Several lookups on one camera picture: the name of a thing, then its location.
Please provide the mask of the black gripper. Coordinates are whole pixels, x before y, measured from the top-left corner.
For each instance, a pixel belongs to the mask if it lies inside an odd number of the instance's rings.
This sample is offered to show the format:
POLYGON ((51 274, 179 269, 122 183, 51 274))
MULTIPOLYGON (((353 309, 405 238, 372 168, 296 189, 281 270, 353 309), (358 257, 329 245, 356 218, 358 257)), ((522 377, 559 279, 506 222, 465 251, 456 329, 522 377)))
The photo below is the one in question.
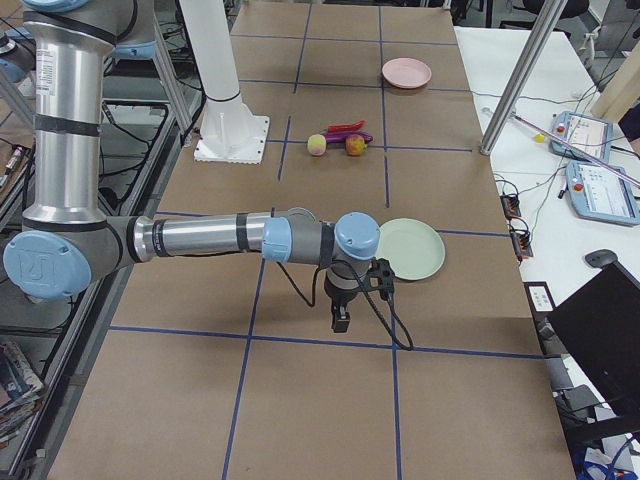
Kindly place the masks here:
POLYGON ((350 325, 348 304, 360 293, 370 261, 335 259, 326 271, 325 293, 331 299, 332 324, 334 333, 346 333, 350 325))

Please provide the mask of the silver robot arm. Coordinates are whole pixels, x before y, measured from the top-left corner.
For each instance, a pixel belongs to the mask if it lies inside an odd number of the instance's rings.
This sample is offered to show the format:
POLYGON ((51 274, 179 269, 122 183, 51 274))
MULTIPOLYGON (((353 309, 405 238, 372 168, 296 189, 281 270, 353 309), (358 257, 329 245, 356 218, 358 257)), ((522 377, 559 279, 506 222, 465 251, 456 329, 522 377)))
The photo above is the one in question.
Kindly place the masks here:
POLYGON ((1 71, 13 84, 34 80, 36 43, 26 29, 1 29, 1 71))
POLYGON ((348 303, 371 291, 380 239, 366 214, 329 223, 301 208, 193 220, 100 210, 104 62, 120 47, 154 52, 152 2, 28 1, 23 19, 36 43, 35 198, 3 253, 17 287, 32 297, 65 299, 156 257, 258 252, 324 271, 332 328, 348 329, 348 303))

